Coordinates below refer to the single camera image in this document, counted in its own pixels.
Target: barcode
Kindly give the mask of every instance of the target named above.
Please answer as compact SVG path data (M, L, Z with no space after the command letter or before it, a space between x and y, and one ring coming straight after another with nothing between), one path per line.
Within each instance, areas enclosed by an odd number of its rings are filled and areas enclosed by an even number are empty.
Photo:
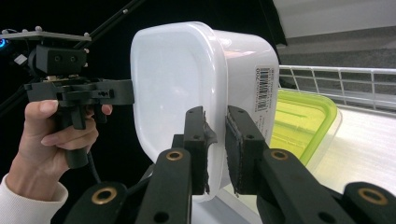
M256 108L255 112L262 111L268 108L271 103L273 70L271 68L257 68L256 69Z

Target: blue light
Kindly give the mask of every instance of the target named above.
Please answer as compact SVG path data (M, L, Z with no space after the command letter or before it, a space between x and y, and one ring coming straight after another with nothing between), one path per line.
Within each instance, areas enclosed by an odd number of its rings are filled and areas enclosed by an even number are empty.
M0 39L0 48L4 47L6 45L6 40L5 39Z

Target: wire basket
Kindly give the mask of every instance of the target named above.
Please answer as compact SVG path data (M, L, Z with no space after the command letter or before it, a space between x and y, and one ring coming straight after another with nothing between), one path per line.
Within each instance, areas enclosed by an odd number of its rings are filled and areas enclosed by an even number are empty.
M396 69L280 65L280 88L324 95L338 105L396 113Z

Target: wrist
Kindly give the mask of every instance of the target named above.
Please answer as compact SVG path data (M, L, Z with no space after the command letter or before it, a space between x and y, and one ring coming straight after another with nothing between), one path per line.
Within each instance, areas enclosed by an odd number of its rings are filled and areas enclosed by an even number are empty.
M6 182L8 188L22 197L49 202L52 200L62 174L52 174L32 165L17 155L12 162Z

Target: human hand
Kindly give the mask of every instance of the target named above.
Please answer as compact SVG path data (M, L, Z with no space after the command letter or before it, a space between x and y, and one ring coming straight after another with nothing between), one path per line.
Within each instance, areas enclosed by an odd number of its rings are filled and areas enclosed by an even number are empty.
M25 122L20 148L12 162L7 177L8 187L21 196L48 201L61 176L68 170L65 151L85 148L95 142L98 132L87 111L86 129L73 126L55 133L53 115L58 109L57 101L32 102L25 108ZM103 105L102 111L110 115L111 105Z

